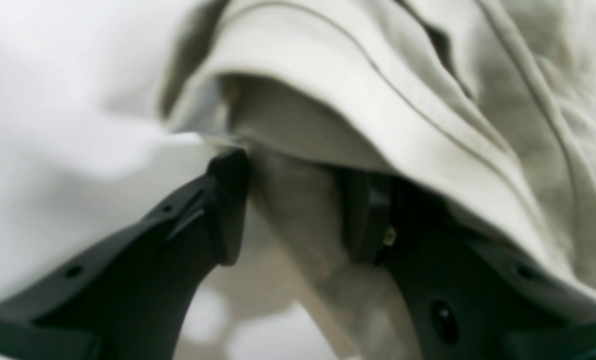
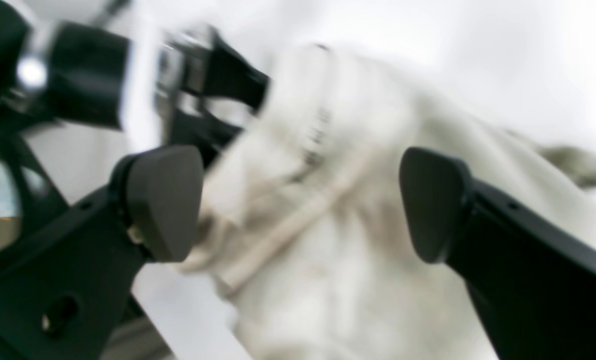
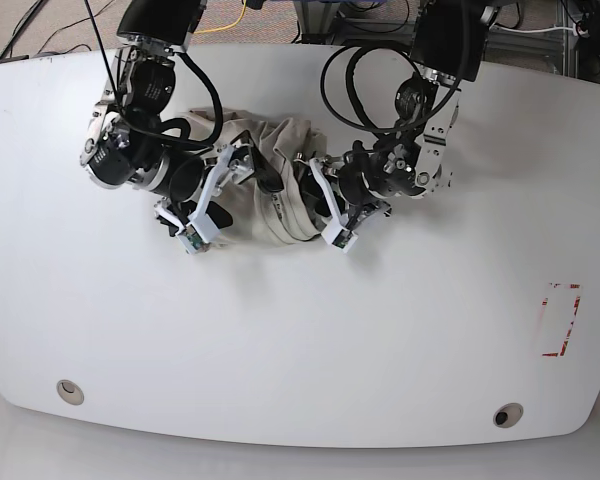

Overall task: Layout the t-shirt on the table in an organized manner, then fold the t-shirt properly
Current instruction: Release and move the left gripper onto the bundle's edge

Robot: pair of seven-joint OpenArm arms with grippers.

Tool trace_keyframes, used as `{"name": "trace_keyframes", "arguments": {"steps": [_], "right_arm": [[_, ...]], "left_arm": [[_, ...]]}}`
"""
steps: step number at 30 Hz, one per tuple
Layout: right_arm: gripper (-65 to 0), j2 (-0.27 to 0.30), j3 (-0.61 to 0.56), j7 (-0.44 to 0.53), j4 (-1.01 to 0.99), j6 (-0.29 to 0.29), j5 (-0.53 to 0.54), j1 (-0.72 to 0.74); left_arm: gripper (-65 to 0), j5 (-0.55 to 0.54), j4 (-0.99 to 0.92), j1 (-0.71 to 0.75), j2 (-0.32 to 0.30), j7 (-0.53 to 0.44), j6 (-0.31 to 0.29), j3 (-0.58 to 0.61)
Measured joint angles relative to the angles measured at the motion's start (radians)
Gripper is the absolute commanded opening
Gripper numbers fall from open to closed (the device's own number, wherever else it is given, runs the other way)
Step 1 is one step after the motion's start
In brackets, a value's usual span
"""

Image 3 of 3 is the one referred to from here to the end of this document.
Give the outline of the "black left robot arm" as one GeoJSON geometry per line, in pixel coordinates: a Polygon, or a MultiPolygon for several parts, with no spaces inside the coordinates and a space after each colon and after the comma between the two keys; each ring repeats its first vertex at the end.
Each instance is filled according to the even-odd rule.
{"type": "Polygon", "coordinates": [[[300,193],[318,228],[340,216],[342,229],[352,232],[372,214],[389,213],[389,199],[421,199],[438,188],[461,85],[477,77],[497,10],[491,1],[428,1],[417,18],[410,45],[392,40],[357,41],[327,59],[319,84],[324,106],[334,118],[372,134],[376,141],[367,148],[356,140],[341,157],[319,159],[318,172],[301,174],[300,193]],[[331,104],[325,83],[331,65],[347,50],[352,55],[344,72],[344,88],[354,120],[331,104]],[[396,91],[397,119],[391,127],[380,127],[371,120],[355,86],[358,64],[379,50],[399,55],[412,68],[411,77],[396,91]]]}

